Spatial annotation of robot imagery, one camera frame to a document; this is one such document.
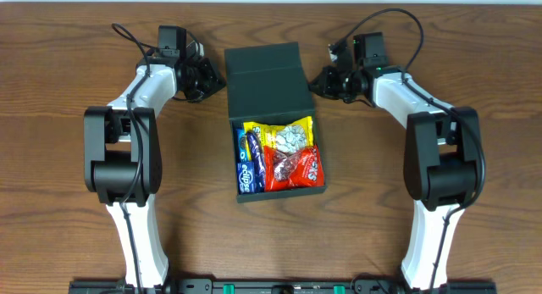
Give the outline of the blue Eclipse mint box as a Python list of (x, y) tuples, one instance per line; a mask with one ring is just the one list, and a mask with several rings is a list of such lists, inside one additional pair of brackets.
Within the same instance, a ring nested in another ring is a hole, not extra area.
[(255, 193), (255, 171), (253, 162), (241, 162), (236, 165), (237, 182), (240, 194)]

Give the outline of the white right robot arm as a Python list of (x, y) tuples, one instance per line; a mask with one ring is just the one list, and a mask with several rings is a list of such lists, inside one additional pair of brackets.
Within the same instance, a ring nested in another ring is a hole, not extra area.
[(327, 99), (383, 109), (405, 128), (403, 179), (414, 216), (402, 279), (410, 292), (445, 287), (456, 226), (485, 180), (477, 113), (432, 97), (398, 67), (339, 71), (328, 66), (308, 88)]

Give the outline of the red Hacks candy bag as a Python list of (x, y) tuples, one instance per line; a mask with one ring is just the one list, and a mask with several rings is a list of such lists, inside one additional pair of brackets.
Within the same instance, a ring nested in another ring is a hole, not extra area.
[(265, 146), (264, 162), (265, 191), (284, 191), (325, 184), (317, 146), (304, 147), (292, 154)]

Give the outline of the yellow Hacks candy bag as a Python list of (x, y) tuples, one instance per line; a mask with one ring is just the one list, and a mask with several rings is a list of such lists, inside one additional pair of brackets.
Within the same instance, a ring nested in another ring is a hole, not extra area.
[(262, 147), (271, 147), (285, 154), (292, 154), (314, 145), (313, 119), (307, 116), (288, 125), (265, 125), (245, 122), (245, 131), (252, 131)]

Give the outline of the dark blue chocolate bar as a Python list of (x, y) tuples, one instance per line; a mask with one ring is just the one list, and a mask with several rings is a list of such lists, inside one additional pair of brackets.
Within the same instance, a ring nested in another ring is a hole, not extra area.
[(254, 164), (257, 192), (264, 192), (266, 186), (266, 164), (264, 151), (260, 145), (257, 135), (252, 130), (249, 130), (246, 133), (246, 141), (251, 154), (252, 162)]

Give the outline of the blue Oreo cookie pack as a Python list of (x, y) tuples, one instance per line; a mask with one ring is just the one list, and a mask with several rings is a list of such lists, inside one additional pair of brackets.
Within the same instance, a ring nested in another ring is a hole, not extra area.
[(242, 128), (235, 129), (236, 147), (238, 152), (238, 159), (240, 162), (249, 161), (249, 152), (246, 150), (246, 133)]

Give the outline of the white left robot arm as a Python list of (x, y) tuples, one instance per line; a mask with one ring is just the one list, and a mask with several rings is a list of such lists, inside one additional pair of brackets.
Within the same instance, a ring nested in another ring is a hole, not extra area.
[(126, 274), (117, 292), (176, 291), (155, 209), (163, 173), (157, 117), (178, 92), (184, 101), (199, 103), (224, 86), (208, 58), (151, 58), (137, 66), (134, 80), (118, 98), (85, 111), (86, 187), (111, 215), (124, 254)]

